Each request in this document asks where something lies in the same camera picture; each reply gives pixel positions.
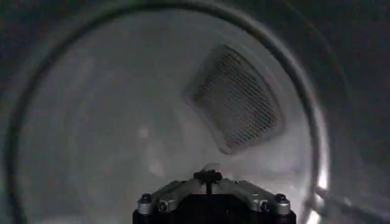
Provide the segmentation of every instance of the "robotic arm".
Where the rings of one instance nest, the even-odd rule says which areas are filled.
[[[222,178],[215,170],[202,170],[188,181],[173,181],[142,195],[133,223],[296,224],[296,215],[283,194]]]

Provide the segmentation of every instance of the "stainless steel surface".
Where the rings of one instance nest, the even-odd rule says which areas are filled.
[[[189,71],[220,43],[264,75],[285,117],[279,137],[235,156],[217,149],[180,94]],[[122,17],[72,45],[40,83],[19,146],[21,198],[36,223],[129,223],[139,195],[208,163],[233,180],[286,193],[299,216],[313,171],[307,117],[276,59],[240,28],[181,10]],[[41,183],[53,180],[47,193]]]

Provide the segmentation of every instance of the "screw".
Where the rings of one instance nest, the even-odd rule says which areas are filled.
[[[287,198],[286,198],[286,196],[284,194],[277,194],[277,195],[275,195],[275,201],[277,203],[281,203],[281,202],[286,201],[286,200],[287,200]]]
[[[263,212],[268,211],[268,203],[266,201],[262,202],[262,204],[260,205],[260,210]]]
[[[161,201],[160,204],[158,204],[158,210],[160,212],[165,212],[167,210],[167,204],[165,201]]]
[[[143,194],[141,196],[141,203],[142,204],[152,203],[152,196],[150,194]]]

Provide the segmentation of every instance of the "mesh grille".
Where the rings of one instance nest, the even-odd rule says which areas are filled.
[[[277,103],[249,62],[227,47],[207,61],[190,87],[190,99],[223,152],[236,153],[280,131]]]

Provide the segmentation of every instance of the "vent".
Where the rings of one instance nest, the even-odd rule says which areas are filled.
[[[267,83],[228,47],[211,53],[186,96],[224,153],[245,150],[282,130],[281,112]]]

